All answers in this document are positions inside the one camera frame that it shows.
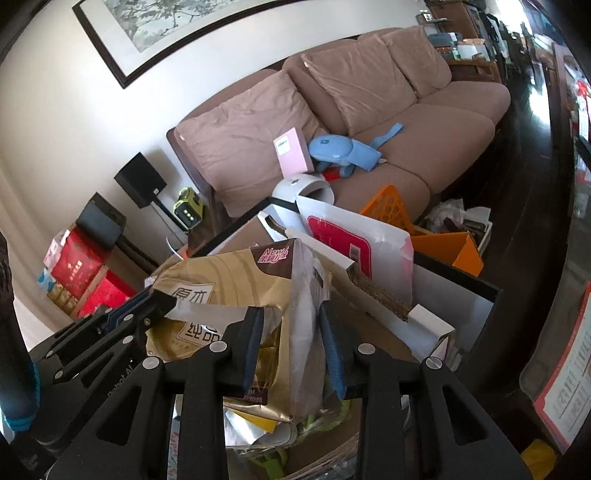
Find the picture frame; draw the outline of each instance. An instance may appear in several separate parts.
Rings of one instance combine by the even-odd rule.
[[[122,88],[194,40],[306,0],[80,0],[72,10]]]

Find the dark wooden floor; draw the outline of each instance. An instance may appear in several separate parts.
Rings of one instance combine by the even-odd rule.
[[[518,388],[558,286],[569,228],[571,178],[553,148],[541,67],[508,83],[512,103],[493,144],[444,198],[492,210],[480,277],[503,289],[486,345],[462,379],[486,406]]]

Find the black speaker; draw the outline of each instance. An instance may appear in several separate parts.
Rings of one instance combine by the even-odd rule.
[[[119,170],[115,181],[139,208],[147,207],[166,188],[164,179],[141,153]]]
[[[127,218],[100,194],[95,193],[76,220],[76,225],[97,244],[110,251],[123,234]]]

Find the curtain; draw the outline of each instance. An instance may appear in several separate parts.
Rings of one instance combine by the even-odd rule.
[[[41,232],[27,212],[8,175],[2,171],[1,158],[0,231],[8,241],[15,311],[25,344],[30,350],[71,320],[37,287],[37,277],[43,269],[51,234]]]

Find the red gift box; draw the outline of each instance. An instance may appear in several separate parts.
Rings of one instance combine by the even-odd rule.
[[[89,313],[94,313],[100,305],[107,305],[115,309],[123,305],[135,294],[136,291],[133,288],[109,270],[94,292],[90,294],[77,316],[83,318]]]
[[[63,285],[72,296],[80,300],[100,268],[108,258],[108,252],[86,236],[80,228],[74,228],[66,238],[60,259],[51,276]]]

